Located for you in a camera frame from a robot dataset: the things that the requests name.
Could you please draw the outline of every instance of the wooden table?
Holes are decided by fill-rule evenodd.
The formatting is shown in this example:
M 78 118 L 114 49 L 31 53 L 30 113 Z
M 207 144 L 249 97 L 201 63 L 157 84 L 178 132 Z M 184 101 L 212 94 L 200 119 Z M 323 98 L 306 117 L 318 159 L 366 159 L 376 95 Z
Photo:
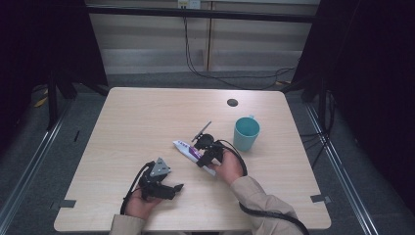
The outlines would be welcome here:
M 230 107 L 229 99 L 239 105 Z M 172 141 L 191 143 L 205 133 L 233 140 L 235 121 L 254 115 L 261 131 L 242 156 L 248 173 L 268 194 L 291 204 L 308 229 L 325 229 L 331 219 L 284 94 L 276 91 L 114 88 L 97 120 L 66 200 L 55 221 L 58 231 L 109 231 L 122 198 L 139 169 L 162 157 L 171 174 L 162 182 L 182 191 L 158 205 L 146 223 L 152 231 L 249 230 L 248 216 L 227 185 L 198 168 Z

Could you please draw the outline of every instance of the metal frame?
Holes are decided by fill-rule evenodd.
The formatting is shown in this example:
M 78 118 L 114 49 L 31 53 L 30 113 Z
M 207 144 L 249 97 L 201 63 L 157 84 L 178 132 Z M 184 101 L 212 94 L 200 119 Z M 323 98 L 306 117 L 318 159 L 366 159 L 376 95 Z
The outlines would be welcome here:
M 110 5 L 86 5 L 86 6 L 63 6 L 63 5 L 44 5 L 48 8 L 65 9 L 71 11 L 86 11 L 90 14 L 108 15 L 132 15 L 132 16 L 154 16 L 154 17 L 186 17 L 204 19 L 227 19 L 227 20 L 247 20 L 262 22 L 285 22 L 285 23 L 309 23 L 309 24 L 334 24 L 337 19 L 324 19 L 307 15 L 285 15 L 285 14 L 266 14 L 249 12 L 230 12 L 215 10 L 194 10 L 194 9 L 175 9 L 175 8 L 139 8 L 121 7 Z
M 67 104 L 64 106 L 63 113 L 57 119 L 56 124 L 50 130 L 46 131 L 42 142 L 40 143 L 34 155 L 31 157 L 31 161 L 25 169 L 18 184 L 2 206 L 0 210 L 0 235 L 6 234 L 9 225 L 11 224 L 16 212 L 19 209 L 19 206 L 24 199 L 31 181 L 33 180 L 37 171 L 40 169 L 43 160 L 45 159 L 50 147 L 52 146 L 52 143 L 54 142 L 59 130 L 61 129 L 64 118 L 69 113 L 71 102 L 72 100 L 67 102 Z
M 333 146 L 330 139 L 325 134 L 323 134 L 324 130 L 320 126 L 319 117 L 316 111 L 310 104 L 307 104 L 306 108 L 314 129 L 317 131 L 317 133 L 320 133 L 319 136 L 321 142 L 323 145 L 326 143 L 324 148 L 326 149 L 327 156 L 329 157 L 330 163 L 332 164 L 332 167 L 338 176 L 340 183 L 342 184 L 348 201 L 354 211 L 354 214 L 357 217 L 357 220 L 360 223 L 360 226 L 363 229 L 363 232 L 367 235 L 378 235 L 379 233 L 376 229 L 372 216 L 364 206 L 363 201 L 354 188 L 354 185 L 351 182 L 351 179 L 348 176 L 345 166 L 343 165 L 342 160 L 340 159 L 335 147 Z

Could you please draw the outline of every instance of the black backdrop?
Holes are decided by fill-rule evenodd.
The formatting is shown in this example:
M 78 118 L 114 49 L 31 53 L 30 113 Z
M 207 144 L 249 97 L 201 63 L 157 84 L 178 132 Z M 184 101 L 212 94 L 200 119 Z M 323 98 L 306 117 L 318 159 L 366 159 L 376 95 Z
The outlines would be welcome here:
M 12 139 L 32 88 L 46 84 L 51 70 L 70 71 L 64 77 L 69 82 L 107 85 L 89 15 L 51 4 L 85 5 L 83 0 L 0 4 L 0 151 Z
M 294 81 L 315 74 L 304 92 L 315 95 L 326 78 L 360 146 L 415 212 L 415 2 L 322 0 L 317 14 L 348 21 L 311 28 Z

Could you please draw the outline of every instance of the white wall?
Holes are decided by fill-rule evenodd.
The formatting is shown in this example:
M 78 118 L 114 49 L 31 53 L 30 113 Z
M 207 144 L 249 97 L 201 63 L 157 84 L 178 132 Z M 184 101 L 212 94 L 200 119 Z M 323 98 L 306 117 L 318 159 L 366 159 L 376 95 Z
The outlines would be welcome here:
M 202 9 L 312 16 L 318 6 L 315 0 L 248 1 L 203 1 Z M 177 8 L 177 2 L 173 0 L 85 2 Z M 189 70 L 183 19 L 97 14 L 90 17 L 108 74 Z M 294 66 L 310 28 L 309 23 L 206 19 L 187 19 L 187 22 L 192 62 L 198 71 L 268 71 L 275 70 L 275 67 Z

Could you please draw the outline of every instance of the person's left hand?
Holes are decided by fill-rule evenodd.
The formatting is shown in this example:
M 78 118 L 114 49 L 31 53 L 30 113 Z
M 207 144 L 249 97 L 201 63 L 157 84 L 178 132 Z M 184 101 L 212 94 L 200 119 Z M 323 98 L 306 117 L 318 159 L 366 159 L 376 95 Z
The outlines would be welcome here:
M 160 198 L 148 198 L 144 200 L 141 198 L 141 189 L 135 189 L 125 208 L 125 215 L 147 220 L 153 208 L 161 201 L 162 199 Z

